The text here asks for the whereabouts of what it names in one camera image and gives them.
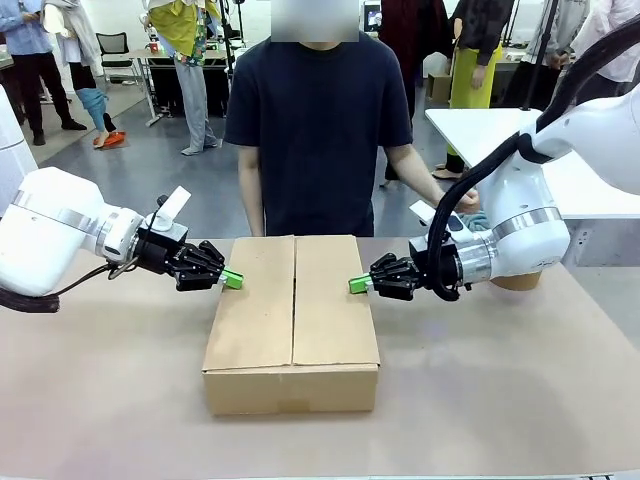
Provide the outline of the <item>white side table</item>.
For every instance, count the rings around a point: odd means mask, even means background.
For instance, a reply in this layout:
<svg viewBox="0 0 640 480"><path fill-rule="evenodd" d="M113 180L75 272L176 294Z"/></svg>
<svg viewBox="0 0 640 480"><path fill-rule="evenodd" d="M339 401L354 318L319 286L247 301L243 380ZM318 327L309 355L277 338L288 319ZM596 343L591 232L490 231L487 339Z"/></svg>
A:
<svg viewBox="0 0 640 480"><path fill-rule="evenodd" d="M468 166L474 166L537 110L427 109L425 117ZM572 152L546 164L544 175L568 225L567 266L640 267L640 197L613 188Z"/></svg>

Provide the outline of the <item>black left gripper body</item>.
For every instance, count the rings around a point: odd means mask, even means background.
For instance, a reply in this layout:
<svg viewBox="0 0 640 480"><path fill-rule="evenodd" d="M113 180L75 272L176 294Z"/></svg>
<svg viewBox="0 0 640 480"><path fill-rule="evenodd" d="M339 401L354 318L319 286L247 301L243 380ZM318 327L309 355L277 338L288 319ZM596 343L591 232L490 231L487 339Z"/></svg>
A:
<svg viewBox="0 0 640 480"><path fill-rule="evenodd" d="M158 275L168 275L174 280L176 269L205 269L205 256L194 244L175 242L156 234L150 235L137 229L138 241L134 249L136 265Z"/></svg>

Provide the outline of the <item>person's left forearm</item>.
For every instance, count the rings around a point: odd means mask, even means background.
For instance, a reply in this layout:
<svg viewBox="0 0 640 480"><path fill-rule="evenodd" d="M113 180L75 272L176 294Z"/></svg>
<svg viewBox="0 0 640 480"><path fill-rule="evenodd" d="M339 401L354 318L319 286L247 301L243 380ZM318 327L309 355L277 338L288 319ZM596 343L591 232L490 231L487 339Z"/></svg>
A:
<svg viewBox="0 0 640 480"><path fill-rule="evenodd" d="M431 206L436 207L439 204L444 196L444 191L432 177L422 157L411 144L385 148L385 154L390 166L402 183L420 195Z"/></svg>

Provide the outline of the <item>desk with dark panel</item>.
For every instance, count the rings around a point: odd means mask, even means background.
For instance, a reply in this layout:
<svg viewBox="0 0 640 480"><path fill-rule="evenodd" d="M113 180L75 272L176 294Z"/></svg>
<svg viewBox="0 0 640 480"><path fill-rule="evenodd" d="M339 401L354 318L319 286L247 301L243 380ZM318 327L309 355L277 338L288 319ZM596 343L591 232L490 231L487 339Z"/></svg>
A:
<svg viewBox="0 0 640 480"><path fill-rule="evenodd" d="M132 50L125 58L133 61L142 77L145 98L150 110L150 118L145 122L147 127L151 127L163 117L180 116L184 113L174 62L163 50ZM224 118L230 89L228 56L220 49L207 50L204 60L208 113Z"/></svg>

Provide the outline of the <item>black mesh office chair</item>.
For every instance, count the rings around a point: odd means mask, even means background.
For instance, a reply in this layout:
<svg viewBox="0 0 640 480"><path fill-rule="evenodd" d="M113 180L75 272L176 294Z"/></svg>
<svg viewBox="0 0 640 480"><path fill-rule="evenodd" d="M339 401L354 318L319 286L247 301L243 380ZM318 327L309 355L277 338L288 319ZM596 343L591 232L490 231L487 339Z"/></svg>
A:
<svg viewBox="0 0 640 480"><path fill-rule="evenodd" d="M106 82L109 82L109 73L113 69L129 69L136 76L133 61L128 57L130 50L126 32L97 33L96 38L101 50L101 67Z"/></svg>

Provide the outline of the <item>person in grey hoodie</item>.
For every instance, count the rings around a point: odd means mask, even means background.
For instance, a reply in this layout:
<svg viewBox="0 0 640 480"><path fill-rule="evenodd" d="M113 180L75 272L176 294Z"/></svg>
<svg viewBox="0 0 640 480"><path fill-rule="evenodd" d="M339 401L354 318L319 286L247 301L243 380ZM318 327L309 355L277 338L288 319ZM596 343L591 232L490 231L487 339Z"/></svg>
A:
<svg viewBox="0 0 640 480"><path fill-rule="evenodd" d="M553 0L545 0L542 17L534 36L525 50L514 73L513 80L518 79L523 86L519 93L517 106L523 106L535 69L535 63L542 46L542 34L546 30L550 18ZM543 111L554 94L560 74L570 63L573 49L571 43L583 26L590 10L590 0L557 0L553 22L549 29L549 39L545 47L536 84L533 88L531 108Z"/></svg>

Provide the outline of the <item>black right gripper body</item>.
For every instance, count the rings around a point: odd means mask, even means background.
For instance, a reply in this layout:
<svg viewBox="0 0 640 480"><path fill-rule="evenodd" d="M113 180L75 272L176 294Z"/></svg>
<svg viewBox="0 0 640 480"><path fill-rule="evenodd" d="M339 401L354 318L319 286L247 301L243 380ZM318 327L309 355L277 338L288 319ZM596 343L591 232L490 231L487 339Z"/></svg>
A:
<svg viewBox="0 0 640 480"><path fill-rule="evenodd" d="M416 271L413 287L431 290L444 301L457 301L463 280L457 247L454 244L443 245L436 267L429 263L427 250L426 245L409 244L410 258Z"/></svg>

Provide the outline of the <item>teal cloth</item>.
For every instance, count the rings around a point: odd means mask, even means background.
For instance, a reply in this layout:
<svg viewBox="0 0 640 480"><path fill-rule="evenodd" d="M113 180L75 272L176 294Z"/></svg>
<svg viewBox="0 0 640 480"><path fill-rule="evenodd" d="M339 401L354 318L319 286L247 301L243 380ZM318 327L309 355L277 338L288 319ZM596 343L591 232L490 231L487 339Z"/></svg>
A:
<svg viewBox="0 0 640 480"><path fill-rule="evenodd" d="M490 230L489 220L484 211L479 211L473 214L460 214L462 223L471 232L482 232Z"/></svg>

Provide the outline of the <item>small cardboard box on floor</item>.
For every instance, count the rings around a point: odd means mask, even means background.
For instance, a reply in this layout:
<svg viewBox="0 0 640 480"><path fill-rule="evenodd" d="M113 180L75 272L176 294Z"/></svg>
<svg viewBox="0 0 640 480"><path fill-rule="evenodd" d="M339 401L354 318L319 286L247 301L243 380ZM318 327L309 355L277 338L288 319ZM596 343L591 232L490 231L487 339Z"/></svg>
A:
<svg viewBox="0 0 640 480"><path fill-rule="evenodd" d="M426 79L426 99L431 103L447 104L450 100L450 74L429 74Z"/></svg>

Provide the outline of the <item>black tripod pole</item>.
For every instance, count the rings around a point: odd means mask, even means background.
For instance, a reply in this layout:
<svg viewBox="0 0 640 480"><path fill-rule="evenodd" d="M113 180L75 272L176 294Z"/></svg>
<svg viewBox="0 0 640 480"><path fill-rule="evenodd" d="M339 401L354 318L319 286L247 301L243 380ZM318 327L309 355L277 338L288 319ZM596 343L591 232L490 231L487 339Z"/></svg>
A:
<svg viewBox="0 0 640 480"><path fill-rule="evenodd" d="M233 29L229 23L229 0L219 0L221 23L223 28L223 40L226 50L226 64L227 64L227 78L229 83L232 83L234 75L234 62L235 57L231 46L231 34Z"/></svg>

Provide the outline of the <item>large cardboard box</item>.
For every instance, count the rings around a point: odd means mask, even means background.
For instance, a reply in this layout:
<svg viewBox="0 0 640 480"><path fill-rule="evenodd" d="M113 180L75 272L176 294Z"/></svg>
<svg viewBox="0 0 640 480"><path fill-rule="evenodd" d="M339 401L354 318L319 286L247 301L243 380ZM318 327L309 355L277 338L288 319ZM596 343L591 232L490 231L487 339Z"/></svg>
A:
<svg viewBox="0 0 640 480"><path fill-rule="evenodd" d="M202 377L215 416L369 412L380 357L355 237L235 241L239 289L223 289Z"/></svg>

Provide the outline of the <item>person's right forearm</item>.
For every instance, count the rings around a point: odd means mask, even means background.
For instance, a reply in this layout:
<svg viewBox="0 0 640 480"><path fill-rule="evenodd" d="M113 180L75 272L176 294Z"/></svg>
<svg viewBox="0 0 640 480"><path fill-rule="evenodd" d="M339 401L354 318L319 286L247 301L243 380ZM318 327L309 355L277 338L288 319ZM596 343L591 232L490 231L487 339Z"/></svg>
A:
<svg viewBox="0 0 640 480"><path fill-rule="evenodd" d="M265 235L264 207L259 166L259 149L241 146L238 148L238 176L242 201L251 234Z"/></svg>

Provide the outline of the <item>person in pale pink shirt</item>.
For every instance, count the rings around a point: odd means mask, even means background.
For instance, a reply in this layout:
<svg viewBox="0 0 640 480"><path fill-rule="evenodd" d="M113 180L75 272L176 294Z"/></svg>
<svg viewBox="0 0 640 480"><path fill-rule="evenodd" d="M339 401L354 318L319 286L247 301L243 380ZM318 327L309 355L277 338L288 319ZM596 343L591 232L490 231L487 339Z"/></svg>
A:
<svg viewBox="0 0 640 480"><path fill-rule="evenodd" d="M618 50L607 64L603 65L576 94L576 104L598 98L616 97L626 84L634 79L640 63L640 41L625 44L621 35L611 33L634 17L640 15L640 0L593 0L590 12L571 47L576 58L603 38L606 46Z"/></svg>

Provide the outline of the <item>person's left hand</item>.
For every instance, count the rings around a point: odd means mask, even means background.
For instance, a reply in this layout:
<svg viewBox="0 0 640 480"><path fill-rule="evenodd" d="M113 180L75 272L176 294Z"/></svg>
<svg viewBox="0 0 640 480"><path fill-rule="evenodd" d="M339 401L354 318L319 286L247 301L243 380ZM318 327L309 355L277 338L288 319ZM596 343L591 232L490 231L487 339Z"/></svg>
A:
<svg viewBox="0 0 640 480"><path fill-rule="evenodd" d="M454 211L461 214L475 214L480 211L480 198L476 190L466 192L457 201Z"/></svg>

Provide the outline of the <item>person in light blue shirt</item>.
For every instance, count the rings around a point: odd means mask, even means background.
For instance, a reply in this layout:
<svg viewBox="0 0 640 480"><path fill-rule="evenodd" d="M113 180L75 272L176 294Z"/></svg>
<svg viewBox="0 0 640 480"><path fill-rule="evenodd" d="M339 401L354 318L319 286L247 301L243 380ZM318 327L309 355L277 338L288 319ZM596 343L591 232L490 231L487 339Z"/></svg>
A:
<svg viewBox="0 0 640 480"><path fill-rule="evenodd" d="M40 89L49 91L61 128L86 131L87 127L70 114L68 99L62 85L49 36L41 24L38 0L0 0L0 33L6 40L14 62L24 110L33 134L33 144L46 143L43 130Z"/></svg>

